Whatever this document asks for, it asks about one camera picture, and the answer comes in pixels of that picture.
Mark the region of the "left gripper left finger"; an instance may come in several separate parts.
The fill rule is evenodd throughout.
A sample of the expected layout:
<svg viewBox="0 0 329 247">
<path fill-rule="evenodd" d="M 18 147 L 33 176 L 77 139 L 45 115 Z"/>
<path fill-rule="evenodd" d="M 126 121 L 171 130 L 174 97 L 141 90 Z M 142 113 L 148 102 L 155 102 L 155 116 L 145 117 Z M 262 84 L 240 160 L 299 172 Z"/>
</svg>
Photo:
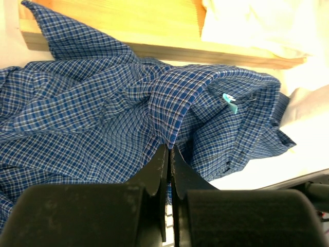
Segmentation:
<svg viewBox="0 0 329 247">
<path fill-rule="evenodd" d="M 19 197 L 1 246 L 162 246 L 169 151 L 121 184 L 45 184 Z"/>
</svg>

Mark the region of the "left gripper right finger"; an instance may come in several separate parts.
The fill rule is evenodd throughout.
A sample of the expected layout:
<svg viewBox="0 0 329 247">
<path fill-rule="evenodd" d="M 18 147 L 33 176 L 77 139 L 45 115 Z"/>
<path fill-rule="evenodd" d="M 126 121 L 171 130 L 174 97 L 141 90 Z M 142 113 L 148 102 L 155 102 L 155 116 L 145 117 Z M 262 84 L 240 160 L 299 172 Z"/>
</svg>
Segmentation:
<svg viewBox="0 0 329 247">
<path fill-rule="evenodd" d="M 328 186 L 219 190 L 170 152 L 175 246 L 328 246 L 317 202 Z"/>
</svg>

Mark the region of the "blue checked shirt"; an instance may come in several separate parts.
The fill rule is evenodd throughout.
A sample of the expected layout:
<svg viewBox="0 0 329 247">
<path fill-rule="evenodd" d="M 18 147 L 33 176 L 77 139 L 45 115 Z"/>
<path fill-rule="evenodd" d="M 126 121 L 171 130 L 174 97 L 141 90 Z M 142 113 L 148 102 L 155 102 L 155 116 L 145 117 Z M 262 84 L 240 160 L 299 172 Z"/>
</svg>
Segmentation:
<svg viewBox="0 0 329 247">
<path fill-rule="evenodd" d="M 1 70 L 1 225 L 39 184 L 122 183 L 177 146 L 206 181 L 295 145 L 280 81 L 229 65 L 173 66 L 22 1 L 53 56 Z"/>
</svg>

